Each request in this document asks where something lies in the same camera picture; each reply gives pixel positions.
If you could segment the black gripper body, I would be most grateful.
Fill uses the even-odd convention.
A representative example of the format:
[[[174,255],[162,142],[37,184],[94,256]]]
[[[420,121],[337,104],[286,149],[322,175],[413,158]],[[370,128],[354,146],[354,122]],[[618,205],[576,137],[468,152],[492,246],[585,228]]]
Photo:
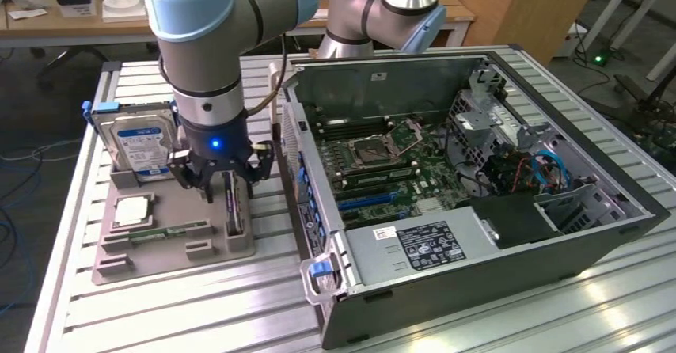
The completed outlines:
[[[198,169],[214,163],[213,169],[242,170],[253,153],[246,133],[246,115],[238,114],[226,123],[206,126],[180,118],[190,161]]]

